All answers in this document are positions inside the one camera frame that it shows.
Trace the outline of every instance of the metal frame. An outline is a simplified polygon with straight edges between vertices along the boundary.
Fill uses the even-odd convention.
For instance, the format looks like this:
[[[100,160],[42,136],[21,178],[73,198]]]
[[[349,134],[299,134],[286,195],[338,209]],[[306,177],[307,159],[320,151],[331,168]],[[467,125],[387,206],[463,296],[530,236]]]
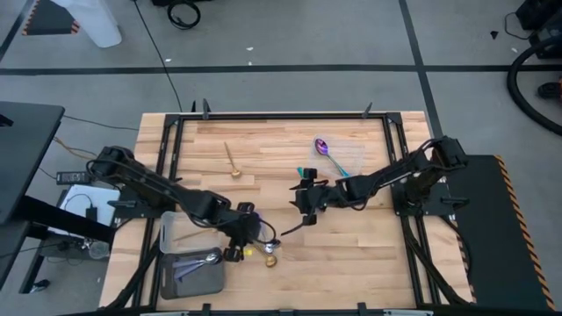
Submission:
[[[156,166],[156,172],[159,174],[163,171],[163,164],[165,161],[166,151],[168,147],[168,139],[170,128],[175,125],[176,129],[176,138],[174,139],[174,146],[172,151],[171,157],[171,164],[169,170],[169,179],[176,180],[177,179],[177,165],[179,163],[179,152],[181,149],[182,143],[182,135],[184,130],[184,124],[186,121],[190,120],[236,120],[236,119],[243,119],[243,120],[254,120],[254,119],[380,119],[383,124],[383,129],[385,133],[385,140],[386,140],[386,148],[388,151],[388,157],[390,162],[396,162],[396,153],[394,150],[393,144],[393,137],[391,133],[391,124],[396,126],[396,131],[399,138],[400,144],[400,151],[402,155],[406,155],[408,153],[407,143],[406,143],[406,135],[404,133],[404,127],[402,125],[402,119],[399,112],[270,112],[270,113],[190,113],[190,114],[167,114],[164,120],[164,128],[162,129],[162,142],[160,146],[160,151],[158,154],[158,163]],[[425,230],[425,226],[423,223],[423,218],[418,217],[415,218],[416,226],[418,230],[418,238],[420,240],[420,245],[425,254],[431,258],[431,254],[429,252],[429,243],[428,238]],[[400,222],[402,227],[404,228],[407,226],[409,228],[409,218],[408,216],[400,216]],[[145,232],[145,239],[142,243],[143,253],[140,257],[140,262],[146,257],[146,253],[148,252],[147,249],[150,247],[151,244],[151,237],[152,236],[152,227],[153,225],[148,226],[147,230],[150,233]],[[423,295],[422,295],[422,286],[420,283],[420,276],[419,270],[416,264],[416,257],[411,249],[406,247],[407,250],[407,261],[408,261],[408,268],[411,276],[412,281],[412,290],[414,292],[414,300],[416,305],[424,304]],[[148,307],[150,309],[156,310],[156,305],[158,301],[158,293],[159,293],[159,283],[160,283],[160,259],[162,258],[162,254],[159,254],[155,259],[155,271],[152,280],[152,286],[150,291],[150,301]],[[433,304],[441,304],[439,299],[439,290],[436,287],[431,276],[428,274],[427,278],[429,280],[429,289],[431,293],[431,300]],[[139,306],[142,294],[142,287],[143,287],[144,280],[141,284],[139,284],[139,289],[135,292],[134,298],[137,298],[133,301],[133,307]],[[369,310],[366,308],[365,303],[358,303],[357,310],[321,310],[321,311],[313,311],[313,310],[299,310],[300,315],[311,314],[316,315],[321,312],[321,314],[334,314],[334,315],[357,315],[359,312],[360,315],[367,315],[367,314],[381,314],[383,312],[382,309],[377,310]],[[210,305],[203,305],[201,314],[205,315],[211,311]],[[283,310],[271,310],[271,311],[213,311],[213,314],[260,314],[265,315],[268,313],[275,314],[275,315],[293,315],[294,311],[283,311]]]

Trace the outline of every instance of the purple spoon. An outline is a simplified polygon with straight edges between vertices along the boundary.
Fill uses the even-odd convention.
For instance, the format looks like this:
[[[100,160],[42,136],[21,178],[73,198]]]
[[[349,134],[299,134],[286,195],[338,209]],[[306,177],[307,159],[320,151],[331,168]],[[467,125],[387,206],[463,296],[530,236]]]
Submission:
[[[342,176],[349,176],[349,174],[345,172],[342,166],[340,166],[339,163],[335,162],[334,158],[332,158],[332,156],[330,155],[328,151],[328,144],[326,143],[326,141],[322,139],[316,139],[314,140],[314,147],[316,148],[318,154],[326,156],[332,163],[334,163],[338,170],[340,170],[340,173],[342,173]]]

